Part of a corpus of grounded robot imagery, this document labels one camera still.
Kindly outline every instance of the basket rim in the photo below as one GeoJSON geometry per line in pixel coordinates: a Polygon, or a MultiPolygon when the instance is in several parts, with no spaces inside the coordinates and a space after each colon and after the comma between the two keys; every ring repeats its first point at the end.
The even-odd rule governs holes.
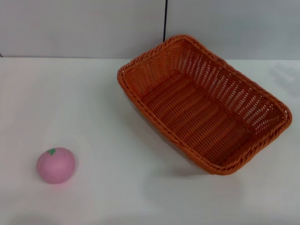
{"type": "Polygon", "coordinates": [[[272,94],[267,92],[265,89],[260,87],[257,83],[247,78],[241,72],[235,70],[225,60],[210,52],[196,39],[194,39],[189,35],[176,35],[170,37],[169,39],[167,39],[165,42],[161,43],[157,47],[131,60],[128,64],[122,66],[118,70],[117,78],[119,84],[121,85],[121,87],[123,88],[127,96],[130,98],[130,100],[133,101],[136,107],[144,109],[145,113],[142,112],[142,114],[148,119],[150,117],[151,118],[150,120],[152,120],[151,122],[156,125],[157,129],[159,129],[160,132],[162,132],[168,139],[170,139],[173,143],[175,143],[187,155],[190,154],[189,152],[192,152],[193,154],[197,155],[199,164],[202,166],[204,166],[203,164],[207,165],[208,167],[207,166],[206,167],[209,169],[213,169],[213,173],[215,174],[227,175],[237,171],[240,167],[242,167],[246,162],[248,162],[252,158],[253,154],[255,155],[257,152],[259,152],[259,150],[263,149],[265,146],[267,146],[272,141],[274,141],[285,129],[287,129],[290,126],[292,122],[292,113],[285,104],[283,104],[281,101],[279,101],[276,97],[274,97],[272,94]],[[256,93],[260,94],[262,97],[271,101],[276,106],[276,108],[281,112],[283,118],[285,116],[285,118],[281,123],[278,123],[271,131],[269,131],[267,134],[262,136],[260,139],[257,139],[255,143],[249,146],[247,150],[245,150],[237,159],[235,159],[233,162],[231,162],[228,165],[220,166],[217,164],[213,164],[210,161],[208,161],[206,158],[203,158],[201,155],[199,155],[194,149],[186,145],[183,140],[181,140],[174,132],[172,132],[167,127],[166,124],[164,124],[159,118],[156,117],[155,114],[152,113],[152,111],[131,90],[131,88],[127,83],[126,74],[131,69],[143,64],[149,58],[155,56],[156,54],[160,54],[162,50],[166,48],[171,48],[173,44],[178,42],[184,42],[184,41],[189,42],[194,48],[206,54],[210,60],[217,63],[217,65],[220,66],[222,69],[226,70],[226,72],[229,72],[235,79],[238,79],[239,81],[243,82],[249,88],[252,88],[253,91],[255,91],[256,93]]]}

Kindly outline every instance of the white tabletop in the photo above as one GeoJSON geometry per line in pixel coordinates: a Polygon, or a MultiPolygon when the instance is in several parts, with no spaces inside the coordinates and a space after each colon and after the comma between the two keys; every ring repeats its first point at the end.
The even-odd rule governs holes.
{"type": "Polygon", "coordinates": [[[136,111],[117,82],[127,62],[0,59],[1,225],[300,223],[300,61],[228,60],[293,114],[229,176],[192,165],[136,111]],[[35,163],[58,146],[78,167],[49,185],[35,163]]]}

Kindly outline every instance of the white wall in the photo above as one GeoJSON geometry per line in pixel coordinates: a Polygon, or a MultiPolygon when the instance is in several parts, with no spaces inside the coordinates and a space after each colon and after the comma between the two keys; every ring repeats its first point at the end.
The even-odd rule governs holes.
{"type": "Polygon", "coordinates": [[[166,36],[193,35],[225,59],[300,59],[299,0],[170,0],[166,36]]]}
{"type": "Polygon", "coordinates": [[[133,58],[162,42],[164,10],[164,0],[0,0],[0,53],[133,58]]]}

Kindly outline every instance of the pink fruit toy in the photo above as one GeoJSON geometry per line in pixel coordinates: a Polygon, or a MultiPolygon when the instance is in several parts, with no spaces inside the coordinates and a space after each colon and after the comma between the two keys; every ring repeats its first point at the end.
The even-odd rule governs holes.
{"type": "Polygon", "coordinates": [[[48,183],[59,184],[68,180],[75,170],[75,158],[65,148],[44,152],[37,160],[37,172],[48,183]]]}

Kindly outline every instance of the basket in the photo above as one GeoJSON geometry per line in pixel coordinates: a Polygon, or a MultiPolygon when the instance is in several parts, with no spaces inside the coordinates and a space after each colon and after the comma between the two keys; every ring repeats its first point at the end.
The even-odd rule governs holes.
{"type": "Polygon", "coordinates": [[[234,173],[292,122],[287,106],[186,35],[124,65],[118,82],[165,137],[211,174],[234,173]]]}

